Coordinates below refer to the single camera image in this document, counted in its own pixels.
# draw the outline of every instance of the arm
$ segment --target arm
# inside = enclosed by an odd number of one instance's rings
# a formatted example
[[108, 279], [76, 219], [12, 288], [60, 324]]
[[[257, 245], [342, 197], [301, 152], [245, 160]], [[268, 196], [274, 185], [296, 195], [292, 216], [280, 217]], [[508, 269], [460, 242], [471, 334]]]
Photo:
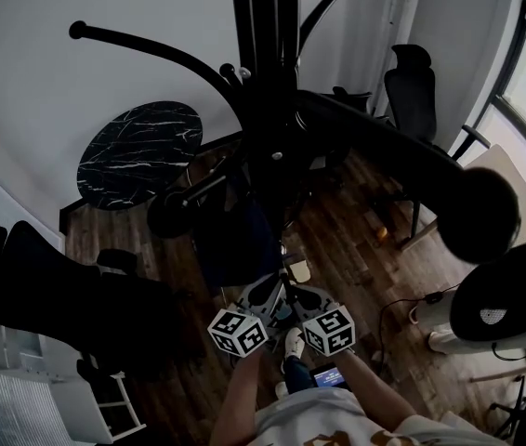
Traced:
[[388, 431], [416, 414], [412, 405], [389, 387], [350, 350], [334, 355], [335, 366], [368, 417]]
[[256, 387], [264, 351], [258, 348], [236, 364], [209, 446], [244, 446], [255, 439]]

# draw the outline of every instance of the round table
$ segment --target round table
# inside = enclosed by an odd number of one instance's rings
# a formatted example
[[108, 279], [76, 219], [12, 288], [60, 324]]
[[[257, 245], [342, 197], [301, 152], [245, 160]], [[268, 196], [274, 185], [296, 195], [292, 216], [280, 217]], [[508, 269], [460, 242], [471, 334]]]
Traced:
[[87, 146], [77, 188], [91, 205], [121, 210], [172, 184], [201, 146], [197, 112], [174, 101], [152, 102], [119, 115]]

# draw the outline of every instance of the black baseboard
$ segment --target black baseboard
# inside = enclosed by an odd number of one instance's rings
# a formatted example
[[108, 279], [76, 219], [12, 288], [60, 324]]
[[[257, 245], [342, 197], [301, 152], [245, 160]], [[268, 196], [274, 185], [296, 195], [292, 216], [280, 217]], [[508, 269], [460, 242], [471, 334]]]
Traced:
[[[224, 136], [223, 138], [217, 138], [216, 140], [212, 140], [211, 142], [207, 142], [206, 144], [202, 145], [199, 148], [198, 153], [204, 153], [207, 151], [212, 151], [213, 149], [218, 149], [222, 146], [225, 146], [227, 144], [230, 144], [231, 142], [235, 142], [236, 140], [240, 140], [243, 137], [243, 131], [235, 132], [234, 134], [230, 134], [228, 136]], [[64, 208], [61, 208], [59, 211], [59, 231], [67, 236], [67, 226], [68, 226], [68, 220], [69, 215], [71, 212], [74, 212], [77, 208], [81, 208], [86, 204], [86, 201], [83, 198], [80, 198], [77, 200], [77, 202], [73, 202], [68, 206], [65, 206]]]

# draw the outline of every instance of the shoe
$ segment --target shoe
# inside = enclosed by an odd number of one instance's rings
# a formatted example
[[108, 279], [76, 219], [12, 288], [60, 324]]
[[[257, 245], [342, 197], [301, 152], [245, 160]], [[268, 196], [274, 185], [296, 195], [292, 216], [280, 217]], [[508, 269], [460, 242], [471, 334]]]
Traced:
[[302, 338], [302, 331], [297, 327], [290, 329], [285, 337], [285, 355], [283, 357], [285, 359], [293, 355], [297, 358], [302, 357], [305, 345], [304, 339]]
[[288, 387], [285, 382], [280, 382], [275, 386], [275, 396], [278, 397], [278, 400], [285, 398], [289, 395]]

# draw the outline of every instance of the person's leg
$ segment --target person's leg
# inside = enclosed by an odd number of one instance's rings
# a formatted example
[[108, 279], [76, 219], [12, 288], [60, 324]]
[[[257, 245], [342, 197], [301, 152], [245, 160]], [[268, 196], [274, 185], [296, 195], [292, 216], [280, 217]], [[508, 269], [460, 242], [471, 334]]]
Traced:
[[305, 342], [298, 328], [291, 329], [285, 337], [285, 357], [282, 363], [282, 373], [288, 393], [314, 388], [309, 367], [300, 359]]

